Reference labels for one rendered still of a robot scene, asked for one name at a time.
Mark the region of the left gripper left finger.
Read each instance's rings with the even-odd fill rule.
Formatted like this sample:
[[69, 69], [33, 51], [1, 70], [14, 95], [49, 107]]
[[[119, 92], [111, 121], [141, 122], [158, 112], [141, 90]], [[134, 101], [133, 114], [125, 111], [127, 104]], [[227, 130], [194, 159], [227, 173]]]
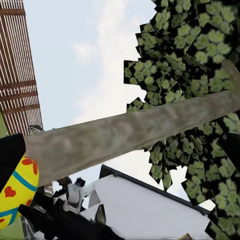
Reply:
[[6, 135], [0, 138], [0, 193], [26, 153], [24, 135]]

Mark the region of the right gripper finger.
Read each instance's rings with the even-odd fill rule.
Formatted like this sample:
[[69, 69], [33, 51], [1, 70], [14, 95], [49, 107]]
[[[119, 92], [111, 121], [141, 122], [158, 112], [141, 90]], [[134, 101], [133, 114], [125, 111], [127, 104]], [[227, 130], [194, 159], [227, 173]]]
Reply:
[[56, 210], [51, 216], [39, 211], [35, 207], [27, 206], [25, 204], [20, 204], [18, 211], [35, 227], [35, 229], [40, 230], [43, 233], [54, 225], [54, 220], [59, 213], [59, 210]]
[[36, 192], [33, 199], [33, 202], [37, 204], [40, 208], [45, 209], [45, 214], [49, 214], [51, 208], [54, 206], [55, 200], [51, 195], [45, 193]]

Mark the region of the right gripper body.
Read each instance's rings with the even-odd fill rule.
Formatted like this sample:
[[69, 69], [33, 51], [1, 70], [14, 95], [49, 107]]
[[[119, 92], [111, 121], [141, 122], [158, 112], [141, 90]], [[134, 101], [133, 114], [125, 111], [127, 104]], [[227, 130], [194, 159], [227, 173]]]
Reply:
[[49, 211], [49, 215], [58, 210], [59, 213], [54, 220], [54, 225], [44, 232], [45, 240], [81, 240], [87, 227], [87, 218], [80, 213], [75, 214], [71, 210], [65, 211], [63, 204], [65, 201], [57, 198], [53, 207]]

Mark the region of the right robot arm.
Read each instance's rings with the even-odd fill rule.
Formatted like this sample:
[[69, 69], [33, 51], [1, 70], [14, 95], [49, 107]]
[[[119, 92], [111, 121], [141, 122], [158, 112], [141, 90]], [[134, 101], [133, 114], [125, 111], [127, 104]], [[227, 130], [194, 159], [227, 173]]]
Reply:
[[79, 212], [83, 202], [80, 187], [68, 184], [65, 189], [66, 202], [45, 193], [36, 192], [32, 201], [45, 212], [37, 208], [20, 204], [18, 211], [35, 229], [44, 233], [45, 240], [124, 240], [115, 228], [98, 221], [93, 224]]

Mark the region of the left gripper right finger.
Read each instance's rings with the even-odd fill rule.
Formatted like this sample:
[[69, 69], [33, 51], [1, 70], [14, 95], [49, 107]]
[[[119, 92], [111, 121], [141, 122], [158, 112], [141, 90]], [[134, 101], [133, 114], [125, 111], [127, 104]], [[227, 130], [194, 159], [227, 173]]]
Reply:
[[240, 173], [240, 135], [228, 133], [224, 151]]

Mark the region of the easter egg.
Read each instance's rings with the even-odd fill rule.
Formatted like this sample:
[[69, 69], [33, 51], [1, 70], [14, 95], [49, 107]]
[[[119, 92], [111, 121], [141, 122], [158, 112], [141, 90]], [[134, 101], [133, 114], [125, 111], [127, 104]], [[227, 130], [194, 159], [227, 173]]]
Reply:
[[21, 204], [30, 206], [40, 180], [37, 164], [22, 157], [4, 189], [0, 193], [0, 230], [14, 224], [22, 216]]

